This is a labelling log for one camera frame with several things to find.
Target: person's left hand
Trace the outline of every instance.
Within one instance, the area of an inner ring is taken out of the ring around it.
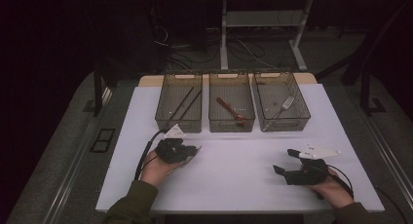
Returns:
[[[160,159],[153,150],[146,156],[142,175],[140,180],[158,187],[168,174],[176,168],[182,166],[182,163],[168,164]]]

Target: sleeve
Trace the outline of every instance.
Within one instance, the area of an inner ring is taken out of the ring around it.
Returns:
[[[341,224],[377,224],[378,222],[361,203],[353,203],[333,211]]]
[[[149,211],[158,189],[143,181],[133,181],[128,194],[106,212],[104,224],[151,223]]]

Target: metal fork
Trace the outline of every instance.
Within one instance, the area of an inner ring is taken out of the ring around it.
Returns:
[[[277,114],[273,117],[273,119],[271,120],[271,122],[270,122],[269,124],[267,124],[267,125],[262,129],[262,131],[266,131],[266,130],[274,123],[274,121],[276,121],[277,117],[279,117],[279,115],[281,114],[281,112],[287,110],[287,109],[291,106],[291,104],[292,104],[293,101],[294,101],[294,96],[292,96],[292,95],[289,96],[289,97],[286,99],[286,101],[283,103],[282,109],[281,109],[279,112],[277,112]]]

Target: hand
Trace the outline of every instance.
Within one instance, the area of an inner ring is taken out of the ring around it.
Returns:
[[[331,168],[328,169],[328,172],[338,176],[338,174]],[[355,202],[346,189],[330,176],[328,176],[322,183],[307,185],[305,187],[322,195],[324,199],[330,203],[332,208],[341,208]]]
[[[144,168],[140,180],[158,187],[174,169],[182,166],[182,163],[167,164],[158,157],[155,151],[149,152],[144,162]]]

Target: white tabletop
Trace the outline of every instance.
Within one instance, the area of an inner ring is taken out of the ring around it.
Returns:
[[[384,210],[346,136],[322,85],[299,85],[312,118],[303,131],[262,132],[258,120],[252,132],[209,131],[208,88],[203,90],[203,130],[188,133],[185,145],[203,146],[186,167],[173,172],[160,188],[153,213],[304,213],[330,209],[308,189],[286,185],[273,165],[298,170],[300,161],[289,148],[312,145],[337,149],[341,156],[325,161],[345,172],[355,200],[369,211]],[[158,131],[155,112],[161,87],[137,87],[96,205],[106,211],[124,197],[146,143]],[[154,141],[155,148],[163,138]]]

